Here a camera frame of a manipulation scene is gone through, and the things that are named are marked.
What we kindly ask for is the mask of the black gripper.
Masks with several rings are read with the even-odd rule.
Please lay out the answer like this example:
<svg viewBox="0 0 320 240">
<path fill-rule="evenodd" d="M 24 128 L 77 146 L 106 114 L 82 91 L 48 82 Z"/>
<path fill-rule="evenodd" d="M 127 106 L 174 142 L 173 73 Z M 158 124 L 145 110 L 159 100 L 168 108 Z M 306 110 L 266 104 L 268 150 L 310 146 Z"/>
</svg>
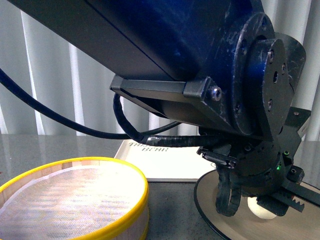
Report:
<svg viewBox="0 0 320 240">
<path fill-rule="evenodd" d="M 294 197 L 319 207 L 319 193 L 301 186 L 305 172 L 294 165 L 310 116 L 310 110 L 291 107 L 274 141 L 245 138 L 232 145 L 198 149 L 198 155 L 216 165 L 215 207 L 219 214 L 234 216 L 241 197 L 257 197 L 259 206 L 277 216 L 284 216 L 288 208 L 303 211 L 304 204 Z"/>
</svg>

